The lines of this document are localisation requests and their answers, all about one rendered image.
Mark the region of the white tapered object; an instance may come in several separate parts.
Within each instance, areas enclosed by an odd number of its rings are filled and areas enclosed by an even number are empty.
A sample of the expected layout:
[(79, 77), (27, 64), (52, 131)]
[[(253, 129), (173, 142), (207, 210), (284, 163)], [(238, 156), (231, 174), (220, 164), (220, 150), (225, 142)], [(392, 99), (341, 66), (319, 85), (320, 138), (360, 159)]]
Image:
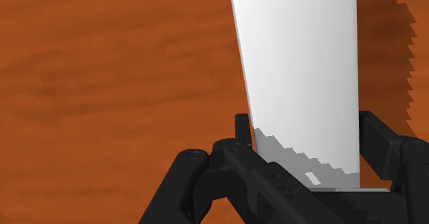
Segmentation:
[(360, 187), (357, 0), (231, 0), (257, 153)]

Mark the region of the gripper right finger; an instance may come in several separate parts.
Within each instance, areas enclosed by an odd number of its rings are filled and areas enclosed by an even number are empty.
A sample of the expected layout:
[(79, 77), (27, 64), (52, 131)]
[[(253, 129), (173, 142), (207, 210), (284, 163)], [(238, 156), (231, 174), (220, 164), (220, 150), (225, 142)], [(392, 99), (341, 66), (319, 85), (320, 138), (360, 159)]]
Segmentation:
[(429, 224), (429, 143), (398, 135), (370, 111), (359, 112), (359, 129), (361, 156), (405, 194), (408, 224)]

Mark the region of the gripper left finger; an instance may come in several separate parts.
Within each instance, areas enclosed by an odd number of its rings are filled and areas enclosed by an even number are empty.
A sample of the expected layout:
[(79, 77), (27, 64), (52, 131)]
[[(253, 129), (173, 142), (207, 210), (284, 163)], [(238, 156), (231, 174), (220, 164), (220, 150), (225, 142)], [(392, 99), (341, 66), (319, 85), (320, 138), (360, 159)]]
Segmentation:
[(248, 115), (237, 114), (235, 137), (212, 152), (180, 152), (138, 224), (201, 224), (212, 202), (226, 198), (245, 224), (345, 224), (276, 162), (252, 149)]

